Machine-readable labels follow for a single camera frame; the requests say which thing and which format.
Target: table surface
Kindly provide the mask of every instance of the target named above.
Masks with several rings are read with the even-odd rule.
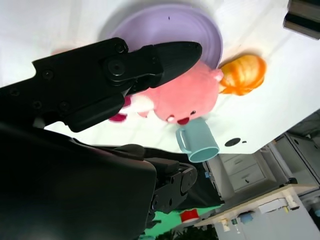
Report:
[[[32,61],[59,48],[102,40],[121,20],[166,0],[2,0],[0,3],[0,85],[35,74]],[[268,69],[261,87],[246,96],[220,95],[204,116],[223,154],[251,154],[320,108],[319,41],[283,29],[288,0],[201,0],[196,4],[217,23],[222,61],[258,53]],[[63,123],[48,129],[87,144],[140,144],[180,152],[176,125],[152,115],[131,114],[124,123],[102,122],[80,133]],[[241,138],[235,146],[225,143]]]
[[[256,197],[250,201],[247,201],[245,203],[242,203],[238,206],[235,206],[233,208],[230,208],[226,211],[223,211],[217,215],[214,215],[212,217],[209,217],[201,222],[198,222],[194,226],[204,226],[204,225],[209,225],[209,224],[216,224],[219,223],[219,221],[223,219],[234,219],[236,218],[239,214],[245,213],[248,211],[254,211],[256,210],[259,206],[269,203],[273,200],[276,199],[281,199],[285,198],[286,196],[289,195],[299,195],[308,191],[311,191],[313,189],[318,188],[317,185],[308,185],[308,184],[290,184],[281,188],[278,188],[276,190],[273,190],[271,192],[268,192],[262,196]]]

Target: purple plate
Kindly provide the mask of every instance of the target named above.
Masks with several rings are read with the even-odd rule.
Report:
[[[201,60],[217,68],[222,38],[217,25],[201,10],[183,4],[147,7],[126,18],[110,35],[125,40],[129,51],[145,45],[191,41],[202,45]]]

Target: green mat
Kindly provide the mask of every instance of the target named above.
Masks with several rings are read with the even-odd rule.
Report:
[[[219,206],[212,206],[212,207],[206,207],[206,208],[196,208],[199,216],[202,214],[205,214],[211,210],[220,208]],[[157,237],[161,234],[164,234],[171,229],[175,228],[176,226],[181,224],[181,218],[180,218],[181,211],[172,211],[169,214],[165,214],[163,212],[156,212],[154,220],[161,220],[161,223],[157,223],[153,228],[146,229],[145,235],[151,236],[151,237]]]

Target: white cabinet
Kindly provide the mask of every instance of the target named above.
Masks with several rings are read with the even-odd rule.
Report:
[[[275,147],[299,184],[318,184],[320,149],[311,139],[286,133]]]
[[[252,184],[255,184],[266,177],[261,171],[259,165],[256,163],[240,172],[237,172],[230,176],[230,181],[234,191],[246,188]]]
[[[236,193],[267,180],[275,181],[259,151],[253,154],[222,154],[220,158]]]
[[[236,174],[257,163],[253,154],[236,155],[224,162],[224,167],[228,175]]]

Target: black device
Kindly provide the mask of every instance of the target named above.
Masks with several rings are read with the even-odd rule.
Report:
[[[200,58],[196,42],[128,52],[112,38],[33,63],[36,75],[0,88],[0,239],[132,240],[169,213],[197,179],[187,163],[126,145],[91,146],[43,128],[80,132],[114,116],[124,96],[156,88]]]

